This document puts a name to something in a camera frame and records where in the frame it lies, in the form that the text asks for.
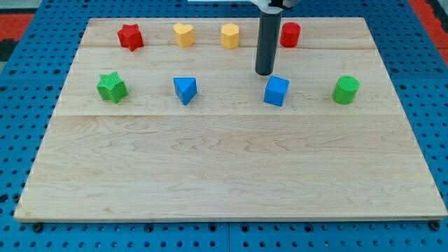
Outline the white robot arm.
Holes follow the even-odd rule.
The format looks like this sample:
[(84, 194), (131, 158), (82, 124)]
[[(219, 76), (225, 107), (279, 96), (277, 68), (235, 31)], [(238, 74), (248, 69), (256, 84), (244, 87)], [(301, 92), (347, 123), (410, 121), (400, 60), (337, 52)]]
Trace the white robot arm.
[(266, 14), (278, 14), (283, 10), (289, 10), (301, 0), (250, 0), (259, 10)]

